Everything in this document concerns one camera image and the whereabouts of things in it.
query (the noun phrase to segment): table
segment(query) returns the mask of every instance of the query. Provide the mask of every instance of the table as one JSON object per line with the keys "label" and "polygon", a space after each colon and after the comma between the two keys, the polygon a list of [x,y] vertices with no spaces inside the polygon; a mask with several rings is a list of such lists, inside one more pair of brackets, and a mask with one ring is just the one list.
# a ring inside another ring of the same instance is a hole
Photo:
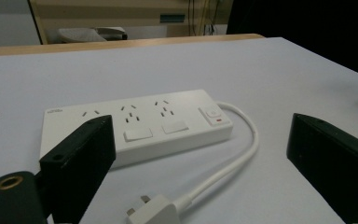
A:
{"label": "table", "polygon": [[257,38],[264,38],[264,36],[258,34],[206,35],[206,36],[169,37],[169,38],[155,38],[155,39],[120,40],[120,41],[93,42],[93,43],[0,47],[0,56],[35,54],[35,53],[57,53],[57,52],[93,50],[93,49],[133,48],[133,47],[146,47],[146,46],[167,45],[167,44],[168,45],[184,44],[184,43],[195,43],[195,42],[229,41],[229,40],[257,39]]}
{"label": "table", "polygon": [[60,28],[160,26],[202,35],[205,24],[227,24],[233,0],[30,0],[43,44]]}
{"label": "table", "polygon": [[[247,113],[261,146],[183,223],[343,223],[285,152],[295,112],[358,137],[358,74],[279,37],[0,56],[0,176],[39,170],[48,108],[196,89]],[[251,136],[227,114],[226,142],[110,172],[82,223],[125,223],[141,195],[173,200],[230,162]]]}

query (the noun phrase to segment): white table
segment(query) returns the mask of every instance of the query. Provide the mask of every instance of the white table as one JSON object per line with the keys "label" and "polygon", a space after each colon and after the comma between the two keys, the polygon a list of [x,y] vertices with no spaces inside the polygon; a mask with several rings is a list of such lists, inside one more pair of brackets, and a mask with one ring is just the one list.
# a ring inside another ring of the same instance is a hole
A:
{"label": "white table", "polygon": [[[38,172],[47,108],[196,89],[244,110],[261,146],[183,223],[343,223],[285,153],[295,112],[358,137],[358,74],[282,38],[0,56],[0,176]],[[175,199],[230,162],[251,138],[227,113],[230,140],[110,172],[82,223],[125,223],[141,195]]]}

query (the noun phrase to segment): power plug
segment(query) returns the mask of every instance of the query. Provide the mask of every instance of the power plug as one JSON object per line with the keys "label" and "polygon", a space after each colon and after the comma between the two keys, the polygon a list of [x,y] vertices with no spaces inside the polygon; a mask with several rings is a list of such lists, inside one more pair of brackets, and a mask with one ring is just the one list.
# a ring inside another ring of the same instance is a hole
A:
{"label": "power plug", "polygon": [[203,90],[48,109],[40,157],[87,120],[112,115],[117,159],[113,167],[216,143],[233,124]]}
{"label": "power plug", "polygon": [[142,196],[141,199],[145,204],[127,212],[127,224],[180,224],[176,207],[163,195],[153,199]]}

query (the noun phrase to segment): power switch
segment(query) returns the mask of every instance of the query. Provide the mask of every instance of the power switch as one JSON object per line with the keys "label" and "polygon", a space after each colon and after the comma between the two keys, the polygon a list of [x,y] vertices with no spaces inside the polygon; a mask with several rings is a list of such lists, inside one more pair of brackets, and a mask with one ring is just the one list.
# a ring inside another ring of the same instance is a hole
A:
{"label": "power switch", "polygon": [[126,139],[126,142],[132,142],[151,137],[153,137],[153,134],[149,128],[141,128],[124,132],[124,138]]}
{"label": "power switch", "polygon": [[211,126],[229,123],[229,119],[221,112],[220,107],[217,105],[200,107],[199,111]]}
{"label": "power switch", "polygon": [[175,123],[162,125],[165,133],[178,133],[181,131],[188,130],[188,126],[184,121],[177,121]]}

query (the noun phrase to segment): power strip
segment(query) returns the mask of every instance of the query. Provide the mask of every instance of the power strip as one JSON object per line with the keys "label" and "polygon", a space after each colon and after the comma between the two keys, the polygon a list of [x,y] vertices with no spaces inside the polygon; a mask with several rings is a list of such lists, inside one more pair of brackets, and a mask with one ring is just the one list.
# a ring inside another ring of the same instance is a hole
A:
{"label": "power strip", "polygon": [[87,120],[112,115],[113,167],[169,155],[229,138],[232,121],[203,90],[48,109],[40,158]]}

